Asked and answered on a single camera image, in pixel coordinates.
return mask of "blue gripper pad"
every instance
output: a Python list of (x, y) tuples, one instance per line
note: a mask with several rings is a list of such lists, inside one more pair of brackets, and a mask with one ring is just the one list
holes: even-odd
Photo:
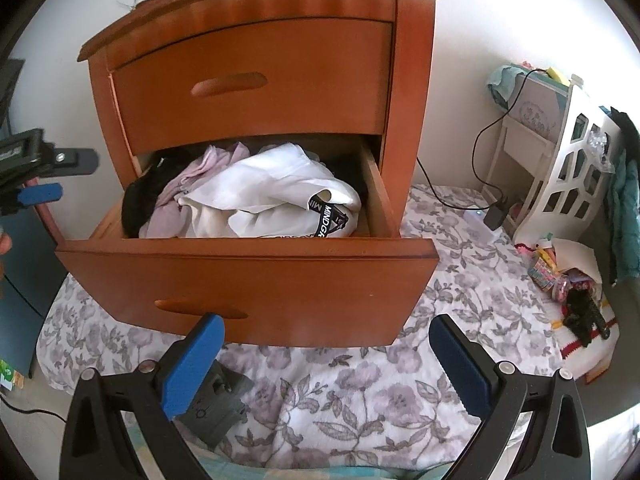
[(162, 386), (160, 403), (169, 420), (187, 411), (224, 341), (224, 321), (220, 316), (211, 316), (191, 345), (182, 352), (181, 359)]
[(466, 412), (484, 420), (491, 413), (493, 389), (498, 383), (494, 361), (478, 343), (469, 341), (447, 314), (431, 321), (429, 343)]
[(27, 186), (18, 193), (18, 202), (25, 206), (56, 202), (61, 198), (62, 186), (60, 186), (60, 184)]

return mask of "blue panel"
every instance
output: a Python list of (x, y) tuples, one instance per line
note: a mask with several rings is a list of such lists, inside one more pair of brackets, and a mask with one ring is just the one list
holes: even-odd
[[(4, 273), (33, 307), (46, 316), (66, 276), (66, 269), (54, 254), (56, 243), (29, 208), (3, 216), (0, 224), (14, 246), (4, 256)], [(0, 327), (0, 337), (4, 329)]]
[(187, 411), (224, 341), (225, 323), (220, 316), (212, 316), (164, 381), (161, 403), (169, 420)]
[(36, 205), (47, 202), (55, 202), (62, 198), (62, 186), (54, 184), (39, 184), (27, 186), (18, 193), (18, 202), (22, 205)]
[(28, 376), (43, 320), (7, 280), (0, 287), (0, 358)]
[(429, 326), (429, 343), (466, 412), (484, 420), (492, 408), (490, 384), (439, 317)]

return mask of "metal screw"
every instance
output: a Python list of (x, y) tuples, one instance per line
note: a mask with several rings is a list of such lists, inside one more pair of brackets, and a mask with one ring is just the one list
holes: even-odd
[(143, 374), (148, 374), (150, 372), (153, 372), (155, 369), (156, 369), (156, 362), (151, 359), (142, 361), (138, 365), (138, 370), (140, 370)]
[(565, 381), (570, 381), (574, 378), (574, 375), (566, 368), (560, 368), (560, 377), (562, 377)]
[(515, 365), (513, 363), (510, 363), (508, 361), (502, 361), (498, 365), (498, 370), (500, 370), (505, 375), (511, 375), (511, 374), (515, 373), (516, 367), (515, 367)]
[(89, 381), (94, 378), (94, 375), (95, 375), (95, 370), (93, 368), (85, 368), (84, 370), (82, 370), (82, 373), (80, 374), (80, 378), (83, 381)]

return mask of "white towel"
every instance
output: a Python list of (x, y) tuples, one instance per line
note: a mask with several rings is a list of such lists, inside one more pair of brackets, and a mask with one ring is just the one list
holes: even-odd
[(309, 209), (314, 196), (348, 218), (327, 236), (353, 233), (361, 207), (356, 191), (287, 143), (236, 162), (178, 203), (191, 210), (187, 238), (304, 237), (314, 235), (321, 221)]

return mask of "teal cloth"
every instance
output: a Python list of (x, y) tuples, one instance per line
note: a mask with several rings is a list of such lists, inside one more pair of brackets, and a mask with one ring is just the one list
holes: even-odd
[[(127, 428), (131, 445), (138, 455), (149, 480), (161, 480), (164, 477), (155, 464), (151, 451), (146, 445), (140, 427), (135, 424)], [(440, 480), (447, 473), (451, 464), (444, 464), (427, 472), (404, 471), (401, 469), (385, 470), (377, 467), (327, 467), (323, 469), (263, 469), (233, 464), (205, 449), (188, 444), (191, 452), (207, 474), (214, 480), (338, 480), (349, 478), (367, 479), (412, 479)]]
[(638, 165), (622, 151), (607, 191), (611, 250), (617, 281), (640, 276), (640, 187)]
[(502, 65), (491, 72), (486, 81), (487, 88), (491, 92), (495, 103), (505, 110), (509, 107), (509, 97), (516, 88), (518, 74), (526, 74), (527, 70), (518, 65)]

